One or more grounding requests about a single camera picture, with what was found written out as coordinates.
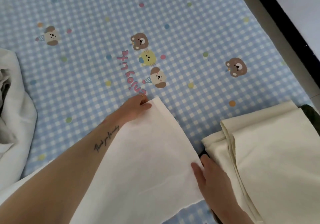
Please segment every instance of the fitted sheet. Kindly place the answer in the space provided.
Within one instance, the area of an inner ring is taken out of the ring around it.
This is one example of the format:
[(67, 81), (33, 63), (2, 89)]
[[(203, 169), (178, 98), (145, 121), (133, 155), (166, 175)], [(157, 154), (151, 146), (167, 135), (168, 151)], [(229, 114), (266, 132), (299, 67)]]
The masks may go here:
[[(0, 22), (38, 112), (23, 176), (137, 93), (159, 96), (198, 153), (222, 119), (311, 104), (243, 0), (1, 0)], [(181, 213), (169, 222), (214, 222), (203, 202)]]

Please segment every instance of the cartoon animal print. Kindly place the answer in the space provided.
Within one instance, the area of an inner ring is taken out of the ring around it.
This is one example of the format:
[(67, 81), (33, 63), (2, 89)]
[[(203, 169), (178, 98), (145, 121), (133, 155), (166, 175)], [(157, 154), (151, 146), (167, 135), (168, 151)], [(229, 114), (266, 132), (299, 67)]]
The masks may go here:
[(48, 26), (44, 31), (44, 40), (50, 46), (55, 46), (58, 44), (58, 41), (61, 40), (58, 31), (54, 26)]
[(226, 62), (228, 70), (230, 70), (231, 76), (237, 78), (238, 76), (245, 75), (248, 71), (247, 66), (240, 58), (232, 58)]
[(153, 66), (157, 61), (157, 58), (153, 51), (145, 50), (140, 54), (139, 62), (142, 63), (142, 66)]
[(160, 68), (154, 67), (153, 69), (151, 69), (150, 77), (147, 77), (145, 80), (142, 80), (142, 83), (152, 83), (157, 88), (162, 89), (167, 85), (166, 79), (167, 77), (165, 76), (164, 72), (162, 72)]
[(143, 33), (137, 33), (131, 37), (131, 41), (133, 42), (133, 48), (136, 51), (141, 49), (145, 49), (149, 45), (148, 38)]

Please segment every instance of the floor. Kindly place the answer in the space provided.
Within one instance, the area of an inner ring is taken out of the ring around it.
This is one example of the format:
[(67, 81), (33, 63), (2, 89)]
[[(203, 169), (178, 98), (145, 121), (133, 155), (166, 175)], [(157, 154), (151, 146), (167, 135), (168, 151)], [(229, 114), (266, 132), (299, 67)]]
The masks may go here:
[(287, 42), (269, 13), (259, 0), (245, 0), (251, 12), (257, 18), (265, 32), (269, 35), (274, 45), (282, 55), (301, 86), (304, 88), (314, 106), (320, 111), (320, 89), (298, 58), (290, 44)]

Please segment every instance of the script tattoo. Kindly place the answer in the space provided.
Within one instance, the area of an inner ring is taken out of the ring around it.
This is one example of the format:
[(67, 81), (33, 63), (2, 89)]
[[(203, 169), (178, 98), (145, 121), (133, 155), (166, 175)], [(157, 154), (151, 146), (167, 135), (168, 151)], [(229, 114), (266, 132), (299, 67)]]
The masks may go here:
[(105, 147), (107, 146), (107, 140), (111, 139), (111, 136), (113, 133), (118, 132), (119, 131), (119, 126), (115, 126), (114, 130), (112, 132), (108, 132), (108, 136), (106, 136), (105, 139), (101, 139), (101, 143), (100, 144), (95, 144), (94, 145), (94, 150), (97, 150), (97, 152), (99, 152), (99, 149), (102, 147), (102, 145), (104, 145)]

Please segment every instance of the green dot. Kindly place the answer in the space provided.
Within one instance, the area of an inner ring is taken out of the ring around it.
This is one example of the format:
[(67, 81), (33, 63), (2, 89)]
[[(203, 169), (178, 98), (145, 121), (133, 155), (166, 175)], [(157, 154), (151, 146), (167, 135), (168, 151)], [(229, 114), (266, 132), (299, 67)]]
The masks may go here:
[(67, 122), (67, 123), (70, 123), (71, 121), (72, 121), (72, 117), (66, 118), (66, 122)]

